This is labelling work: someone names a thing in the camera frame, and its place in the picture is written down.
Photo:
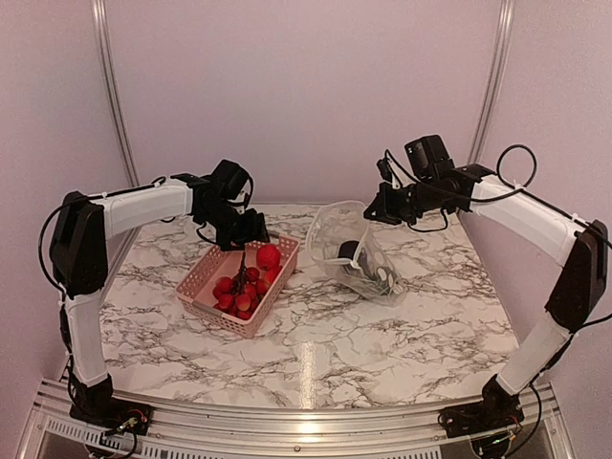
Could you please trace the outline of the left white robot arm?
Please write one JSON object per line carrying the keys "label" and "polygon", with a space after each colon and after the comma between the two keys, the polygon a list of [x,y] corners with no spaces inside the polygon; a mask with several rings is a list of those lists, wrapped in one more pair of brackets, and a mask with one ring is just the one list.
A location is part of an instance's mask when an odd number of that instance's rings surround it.
{"label": "left white robot arm", "polygon": [[212,226],[212,244],[237,251],[266,242],[265,217],[251,208],[251,175],[239,164],[221,161],[208,175],[180,173],[98,195],[67,194],[50,216],[55,229],[49,246],[52,274],[60,293],[60,330],[69,352],[69,392],[76,409],[102,426],[120,418],[112,379],[102,353],[99,310],[109,271],[107,243],[114,237],[162,220],[188,216],[201,229]]}

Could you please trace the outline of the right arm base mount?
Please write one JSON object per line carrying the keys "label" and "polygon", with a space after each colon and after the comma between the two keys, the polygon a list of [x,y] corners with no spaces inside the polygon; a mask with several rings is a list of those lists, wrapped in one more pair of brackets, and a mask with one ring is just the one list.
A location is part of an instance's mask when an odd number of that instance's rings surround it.
{"label": "right arm base mount", "polygon": [[518,426],[523,420],[524,414],[519,403],[498,410],[486,409],[483,402],[445,407],[439,412],[437,419],[448,438],[479,434],[506,426]]}

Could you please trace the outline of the clear zip top bag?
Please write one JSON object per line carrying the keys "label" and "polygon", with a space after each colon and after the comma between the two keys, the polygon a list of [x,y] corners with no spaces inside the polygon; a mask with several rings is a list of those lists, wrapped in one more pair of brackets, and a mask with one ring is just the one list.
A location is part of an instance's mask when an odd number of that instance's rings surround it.
{"label": "clear zip top bag", "polygon": [[402,276],[376,241],[366,205],[343,201],[317,211],[305,240],[305,251],[331,279],[363,298],[382,305],[401,302]]}

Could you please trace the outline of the pink perforated plastic basket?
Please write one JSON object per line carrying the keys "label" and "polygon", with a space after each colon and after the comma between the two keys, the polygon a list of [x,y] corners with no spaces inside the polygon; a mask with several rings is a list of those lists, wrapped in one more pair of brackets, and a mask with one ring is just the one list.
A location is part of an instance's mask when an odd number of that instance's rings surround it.
{"label": "pink perforated plastic basket", "polygon": [[286,235],[241,251],[213,247],[179,283],[177,296],[187,312],[250,339],[293,274],[298,249]]}

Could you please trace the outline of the purple toy eggplant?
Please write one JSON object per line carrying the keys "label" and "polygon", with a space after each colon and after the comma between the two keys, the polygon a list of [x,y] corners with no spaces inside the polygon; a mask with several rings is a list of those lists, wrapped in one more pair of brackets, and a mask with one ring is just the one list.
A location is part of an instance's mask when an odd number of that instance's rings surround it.
{"label": "purple toy eggplant", "polygon": [[338,257],[350,260],[348,264],[342,266],[343,271],[354,277],[379,278],[376,268],[369,261],[366,250],[364,248],[358,249],[358,245],[357,240],[348,240],[339,246]]}

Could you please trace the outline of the green toy pepper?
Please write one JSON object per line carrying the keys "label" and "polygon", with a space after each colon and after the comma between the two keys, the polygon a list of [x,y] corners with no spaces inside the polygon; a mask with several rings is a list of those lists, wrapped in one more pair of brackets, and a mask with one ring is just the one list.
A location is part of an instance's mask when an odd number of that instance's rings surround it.
{"label": "green toy pepper", "polygon": [[371,297],[395,295],[397,287],[398,283],[393,277],[386,280],[366,278],[364,280],[363,294]]}

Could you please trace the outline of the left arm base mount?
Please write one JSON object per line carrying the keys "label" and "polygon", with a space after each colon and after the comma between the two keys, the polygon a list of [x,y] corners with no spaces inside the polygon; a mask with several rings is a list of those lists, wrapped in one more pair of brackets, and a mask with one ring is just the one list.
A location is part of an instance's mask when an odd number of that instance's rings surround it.
{"label": "left arm base mount", "polygon": [[130,402],[111,397],[101,405],[93,406],[72,403],[70,416],[73,419],[104,427],[105,435],[117,435],[124,432],[145,435],[149,429],[153,409],[149,404]]}

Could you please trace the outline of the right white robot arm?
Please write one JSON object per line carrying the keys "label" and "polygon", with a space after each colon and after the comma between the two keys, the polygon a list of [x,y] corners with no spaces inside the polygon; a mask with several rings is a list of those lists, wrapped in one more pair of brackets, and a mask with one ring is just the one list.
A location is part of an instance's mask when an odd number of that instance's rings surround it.
{"label": "right white robot arm", "polygon": [[390,150],[378,159],[382,182],[365,218],[412,227],[433,211],[460,211],[511,233],[545,256],[557,274],[541,317],[483,387],[482,401],[474,407],[474,421],[493,428],[510,414],[511,400],[555,366],[579,332],[597,325],[591,315],[607,287],[607,227],[536,196],[527,184],[504,178],[499,165],[456,164],[438,135],[409,142],[404,151],[407,164]]}

